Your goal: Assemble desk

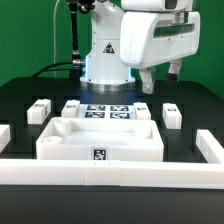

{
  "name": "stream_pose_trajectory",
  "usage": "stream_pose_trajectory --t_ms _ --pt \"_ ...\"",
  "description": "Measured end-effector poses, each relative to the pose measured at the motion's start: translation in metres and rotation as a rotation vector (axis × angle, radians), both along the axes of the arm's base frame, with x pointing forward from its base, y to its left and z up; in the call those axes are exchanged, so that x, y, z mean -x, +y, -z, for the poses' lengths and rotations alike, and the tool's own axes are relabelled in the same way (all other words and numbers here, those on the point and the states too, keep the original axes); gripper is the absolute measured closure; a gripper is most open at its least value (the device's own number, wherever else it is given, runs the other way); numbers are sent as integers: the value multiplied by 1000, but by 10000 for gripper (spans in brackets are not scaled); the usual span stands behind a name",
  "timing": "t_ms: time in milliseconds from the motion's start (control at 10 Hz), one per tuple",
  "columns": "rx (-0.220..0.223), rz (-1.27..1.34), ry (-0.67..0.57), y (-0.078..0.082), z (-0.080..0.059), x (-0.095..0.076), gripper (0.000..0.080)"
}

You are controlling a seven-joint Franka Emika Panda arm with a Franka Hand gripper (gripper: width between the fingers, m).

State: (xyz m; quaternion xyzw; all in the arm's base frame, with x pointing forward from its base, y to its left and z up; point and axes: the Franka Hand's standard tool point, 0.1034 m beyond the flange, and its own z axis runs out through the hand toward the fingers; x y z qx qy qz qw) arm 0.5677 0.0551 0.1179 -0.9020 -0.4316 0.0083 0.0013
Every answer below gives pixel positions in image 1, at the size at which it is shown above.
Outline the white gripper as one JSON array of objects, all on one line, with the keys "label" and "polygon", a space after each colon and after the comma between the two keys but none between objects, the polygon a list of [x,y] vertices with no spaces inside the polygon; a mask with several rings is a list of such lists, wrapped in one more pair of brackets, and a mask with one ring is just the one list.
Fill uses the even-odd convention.
[{"label": "white gripper", "polygon": [[153,69],[170,62],[169,82],[178,82],[182,60],[197,52],[200,37],[200,15],[190,12],[186,23],[174,24],[174,13],[127,12],[121,23],[120,58],[139,71],[142,92],[154,92]]}]

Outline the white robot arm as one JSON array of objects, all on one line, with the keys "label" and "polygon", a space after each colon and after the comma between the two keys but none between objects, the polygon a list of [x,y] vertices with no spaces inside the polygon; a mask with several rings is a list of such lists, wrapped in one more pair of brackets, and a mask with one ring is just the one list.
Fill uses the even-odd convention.
[{"label": "white robot arm", "polygon": [[194,0],[96,0],[91,14],[92,48],[85,59],[81,85],[99,91],[132,86],[137,69],[142,91],[154,91],[153,68],[169,63],[177,80],[182,60],[197,52],[200,14]]}]

